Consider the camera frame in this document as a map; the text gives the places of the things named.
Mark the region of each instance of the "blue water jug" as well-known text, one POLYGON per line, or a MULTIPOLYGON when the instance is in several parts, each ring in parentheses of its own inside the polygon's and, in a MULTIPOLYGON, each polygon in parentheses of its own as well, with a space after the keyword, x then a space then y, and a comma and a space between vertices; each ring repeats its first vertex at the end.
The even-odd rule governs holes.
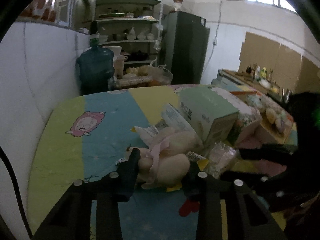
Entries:
POLYGON ((90 35, 91 48, 77 59, 81 94, 88 95, 114 89, 113 57, 110 49, 99 47, 99 33, 90 35))

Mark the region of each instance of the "metal screw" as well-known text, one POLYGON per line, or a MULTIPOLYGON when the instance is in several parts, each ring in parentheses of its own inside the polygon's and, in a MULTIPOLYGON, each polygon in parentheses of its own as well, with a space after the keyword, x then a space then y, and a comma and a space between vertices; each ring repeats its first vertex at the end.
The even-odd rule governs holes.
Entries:
POLYGON ((243 185, 243 181, 240 180, 240 179, 236 179, 234 182, 233 182, 236 186, 239 186, 241 187, 243 185))
POLYGON ((278 191, 277 193, 276 193, 276 196, 277 197, 282 197, 284 195, 284 192, 282 191, 282 190, 280 190, 280 191, 278 191))
POLYGON ((73 182, 73 185, 75 185, 75 186, 80 186, 80 185, 82 185, 82 180, 81 180, 81 179, 76 179, 76 180, 73 182))
POLYGON ((204 171, 198 172, 198 177, 201 179, 204 179, 208 176, 207 173, 205 173, 204 171))
POLYGON ((119 177, 119 173, 116 171, 113 171, 109 174, 110 178, 115 179, 119 177))
POLYGON ((265 181, 267 181, 267 180, 268 180, 268 177, 263 176, 260 180, 261 180, 261 181, 263 181, 263 182, 265 182, 265 181))

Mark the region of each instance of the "snack package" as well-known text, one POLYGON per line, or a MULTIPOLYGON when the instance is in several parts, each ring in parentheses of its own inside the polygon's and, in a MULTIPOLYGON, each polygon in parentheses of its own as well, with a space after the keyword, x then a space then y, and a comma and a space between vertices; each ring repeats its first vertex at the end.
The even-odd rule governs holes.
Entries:
POLYGON ((166 65, 159 67, 149 66, 148 75, 151 76, 153 80, 158 81, 160 85, 170 85, 173 74, 165 67, 166 65))
POLYGON ((219 179, 223 172, 235 164, 238 155, 238 150, 222 142, 216 143, 213 148, 204 153, 204 157, 209 160, 209 164, 204 171, 219 179))

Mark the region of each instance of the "colorful tablecloth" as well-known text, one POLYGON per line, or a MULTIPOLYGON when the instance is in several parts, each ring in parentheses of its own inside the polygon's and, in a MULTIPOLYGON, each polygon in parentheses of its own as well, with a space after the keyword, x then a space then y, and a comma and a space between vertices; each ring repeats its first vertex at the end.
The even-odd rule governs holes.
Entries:
MULTIPOLYGON (((27 209, 32 232, 75 179, 98 180, 116 170, 115 162, 124 157, 128 146, 145 147, 132 127, 159 122, 166 103, 177 107, 174 90, 179 87, 98 93, 58 105, 39 141, 30 173, 27 209)), ((185 201, 181 190, 136 190, 128 203, 119 203, 124 240, 195 239, 198 214, 179 215, 185 201)), ((92 210, 94 238, 94 205, 92 210)))

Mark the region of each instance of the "metal shelf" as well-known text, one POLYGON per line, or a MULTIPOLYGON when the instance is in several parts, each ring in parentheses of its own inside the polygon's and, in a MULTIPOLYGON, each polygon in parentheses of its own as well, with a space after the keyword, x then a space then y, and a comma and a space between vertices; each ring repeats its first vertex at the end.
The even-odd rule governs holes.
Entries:
POLYGON ((105 5, 105 4, 145 4, 155 6, 158 3, 161 3, 161 0, 97 0, 96 5, 105 5))
POLYGON ((107 41, 107 42, 103 42, 103 43, 99 43, 99 45, 107 45, 107 44, 115 44, 115 43, 130 43, 130 42, 155 42, 154 40, 150 41, 150 40, 130 40, 130 41, 107 41))
POLYGON ((124 62, 125 65, 127 64, 141 64, 141 63, 151 63, 152 60, 142 60, 142 61, 127 61, 124 62))
POLYGON ((115 18, 115 19, 103 19, 96 20, 99 23, 112 23, 112 22, 146 22, 146 23, 157 23, 159 20, 156 19, 144 19, 144 18, 115 18))

